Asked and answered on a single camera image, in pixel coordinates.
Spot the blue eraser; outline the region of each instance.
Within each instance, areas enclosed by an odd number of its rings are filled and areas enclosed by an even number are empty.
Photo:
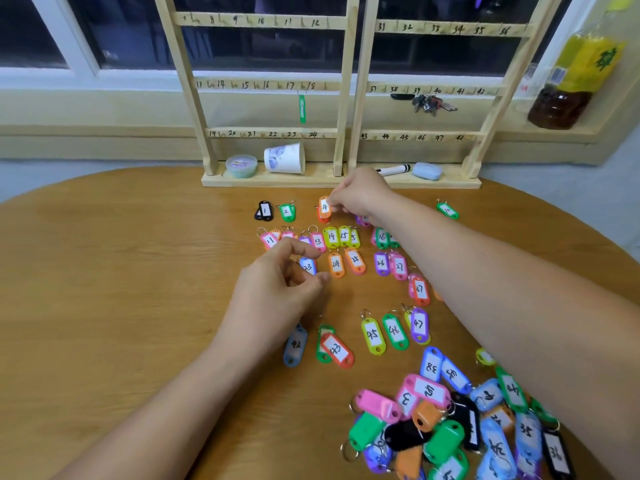
[[[425,180],[439,180],[442,175],[442,168],[431,163],[420,162],[413,165],[412,174]]]

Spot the wooden table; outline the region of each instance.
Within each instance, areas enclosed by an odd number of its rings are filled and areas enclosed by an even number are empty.
[[[294,200],[298,231],[318,224],[321,189],[205,189],[197,168],[135,168],[44,187],[0,205],[0,465],[3,478],[48,477],[113,428],[194,359],[215,334],[240,268],[263,252],[260,200]],[[553,261],[638,302],[640,266],[578,219],[525,193],[484,181],[480,190],[403,194]],[[347,216],[333,225],[352,222]],[[273,225],[283,224],[277,216]],[[359,323],[409,302],[407,283],[372,269],[332,282],[324,321],[355,352],[350,370],[315,358],[313,317],[302,363],[279,351],[236,396],[205,447],[197,479],[374,478],[340,457],[361,388],[395,396],[423,347],[373,356]],[[320,268],[327,269],[327,258]],[[475,339],[449,309],[427,307],[432,344],[475,383]],[[578,478],[607,475],[569,433]],[[479,456],[469,455],[472,478]]]

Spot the black key tag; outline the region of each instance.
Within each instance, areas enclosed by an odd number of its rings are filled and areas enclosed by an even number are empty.
[[[554,480],[574,480],[575,471],[558,431],[543,431],[542,452]]]
[[[432,433],[423,433],[415,427],[413,420],[398,421],[385,429],[385,442],[393,451],[404,451],[421,446],[431,439]]]
[[[263,200],[258,204],[258,210],[255,211],[253,218],[257,221],[272,221],[273,211],[271,210],[271,203],[268,200]]]
[[[466,395],[451,393],[451,400],[455,407],[449,419],[458,421],[465,430],[463,446],[467,451],[480,451],[480,414],[476,404]]]

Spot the yellow bottle label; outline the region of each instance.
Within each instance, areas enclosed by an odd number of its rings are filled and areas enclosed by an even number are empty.
[[[626,42],[572,36],[558,57],[549,84],[568,93],[596,92],[610,76]]]

